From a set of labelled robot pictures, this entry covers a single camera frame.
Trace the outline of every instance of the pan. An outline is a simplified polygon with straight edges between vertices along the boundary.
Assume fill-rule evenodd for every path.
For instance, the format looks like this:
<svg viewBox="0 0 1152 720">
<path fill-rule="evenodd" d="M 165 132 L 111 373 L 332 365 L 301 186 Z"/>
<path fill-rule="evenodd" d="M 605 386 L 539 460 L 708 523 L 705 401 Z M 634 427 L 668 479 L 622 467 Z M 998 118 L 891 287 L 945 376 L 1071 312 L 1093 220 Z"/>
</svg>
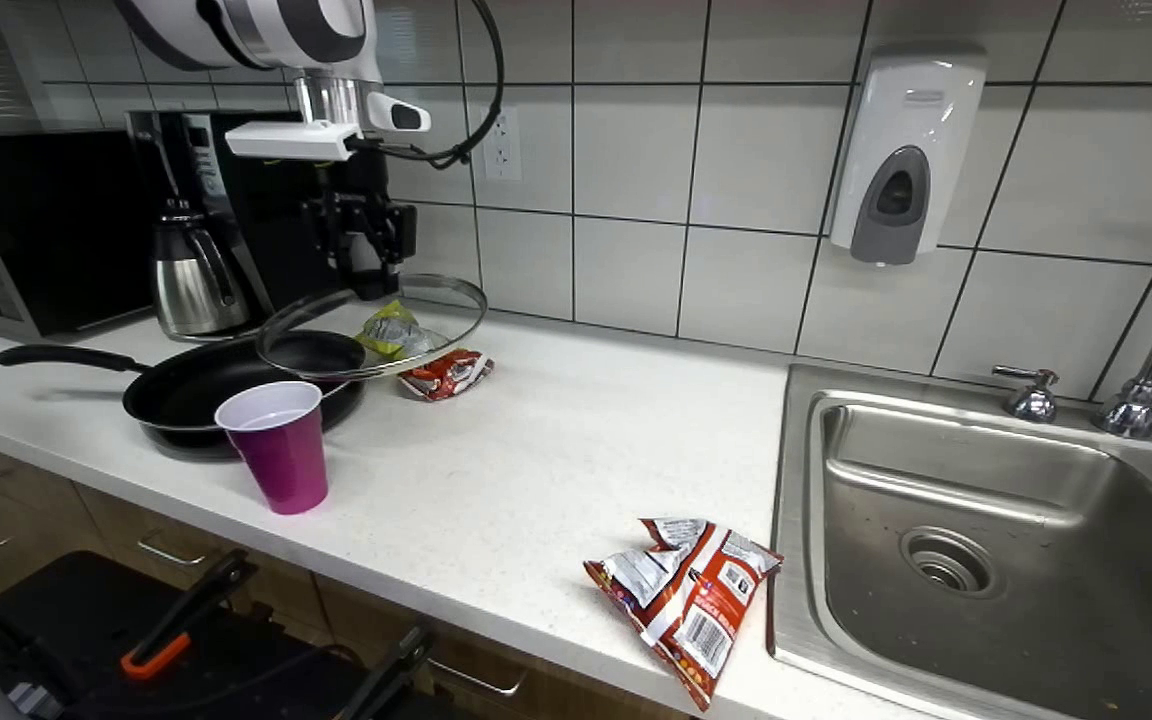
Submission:
<svg viewBox="0 0 1152 720">
<path fill-rule="evenodd" d="M 274 365 L 312 368 L 312 373 L 349 373 L 363 365 L 363 348 L 349 334 L 332 332 L 286 332 L 271 348 Z M 165 365 L 136 365 L 116 351 L 60 348 L 60 343 L 19 343 L 0 351 L 5 368 L 16 365 L 91 365 L 108 373 L 139 373 L 124 386 L 124 412 L 139 421 L 151 434 L 174 448 L 224 448 L 224 433 L 212 422 L 212 412 L 256 385 L 286 379 L 286 373 L 265 365 L 256 354 L 256 339 L 247 343 L 205 343 L 180 351 Z M 317 379 L 323 391 L 323 427 L 339 422 L 363 396 L 357 379 Z"/>
</svg>

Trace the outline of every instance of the stainless steel kettle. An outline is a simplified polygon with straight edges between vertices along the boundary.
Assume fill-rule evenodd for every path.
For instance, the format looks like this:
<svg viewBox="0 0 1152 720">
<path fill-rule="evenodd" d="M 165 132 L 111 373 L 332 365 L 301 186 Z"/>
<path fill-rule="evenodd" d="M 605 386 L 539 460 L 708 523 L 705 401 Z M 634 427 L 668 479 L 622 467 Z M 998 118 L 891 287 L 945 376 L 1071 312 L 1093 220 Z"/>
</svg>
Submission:
<svg viewBox="0 0 1152 720">
<path fill-rule="evenodd" d="M 151 254 L 154 312 L 174 339 L 216 339 L 253 324 L 239 266 L 186 198 L 167 198 Z"/>
</svg>

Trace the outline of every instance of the pink plastic cup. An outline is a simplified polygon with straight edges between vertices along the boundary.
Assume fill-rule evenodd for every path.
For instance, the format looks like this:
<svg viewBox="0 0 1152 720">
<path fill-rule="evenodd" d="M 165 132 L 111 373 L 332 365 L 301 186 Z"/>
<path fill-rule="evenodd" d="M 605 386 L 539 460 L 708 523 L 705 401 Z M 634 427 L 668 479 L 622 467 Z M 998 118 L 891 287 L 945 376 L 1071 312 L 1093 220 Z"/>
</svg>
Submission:
<svg viewBox="0 0 1152 720">
<path fill-rule="evenodd" d="M 320 401 L 317 385 L 274 379 L 237 391 L 212 417 L 278 514 L 309 510 L 329 496 Z"/>
</svg>

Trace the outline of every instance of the stainless steel sink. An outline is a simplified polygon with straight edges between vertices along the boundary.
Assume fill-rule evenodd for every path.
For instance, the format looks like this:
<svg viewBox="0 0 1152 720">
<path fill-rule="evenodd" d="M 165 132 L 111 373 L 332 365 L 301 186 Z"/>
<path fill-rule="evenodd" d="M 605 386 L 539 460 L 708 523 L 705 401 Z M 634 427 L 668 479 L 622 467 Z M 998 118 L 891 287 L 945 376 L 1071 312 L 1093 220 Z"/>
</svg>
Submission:
<svg viewBox="0 0 1152 720">
<path fill-rule="evenodd" d="M 1152 716 L 1152 442 L 790 368 L 771 650 L 936 716 Z"/>
</svg>

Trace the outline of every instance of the white countertop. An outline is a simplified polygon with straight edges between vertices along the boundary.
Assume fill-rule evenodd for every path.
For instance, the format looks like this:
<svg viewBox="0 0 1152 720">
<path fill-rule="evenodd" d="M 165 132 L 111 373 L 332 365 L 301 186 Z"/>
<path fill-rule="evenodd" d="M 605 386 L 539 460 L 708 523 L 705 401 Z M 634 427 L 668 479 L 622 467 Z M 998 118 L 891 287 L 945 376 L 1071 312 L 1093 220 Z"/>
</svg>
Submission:
<svg viewBox="0 0 1152 720">
<path fill-rule="evenodd" d="M 182 351 L 151 321 L 85 348 Z M 496 376 L 452 404 L 369 385 L 329 434 L 332 496 L 297 518 L 239 465 L 159 456 L 121 406 L 127 376 L 100 368 L 0 368 L 0 452 L 696 713 L 578 559 L 643 545 L 634 514 L 708 514 L 769 545 L 782 359 L 533 321 L 486 321 L 470 348 Z M 776 662 L 762 595 L 708 716 L 907 716 Z"/>
</svg>

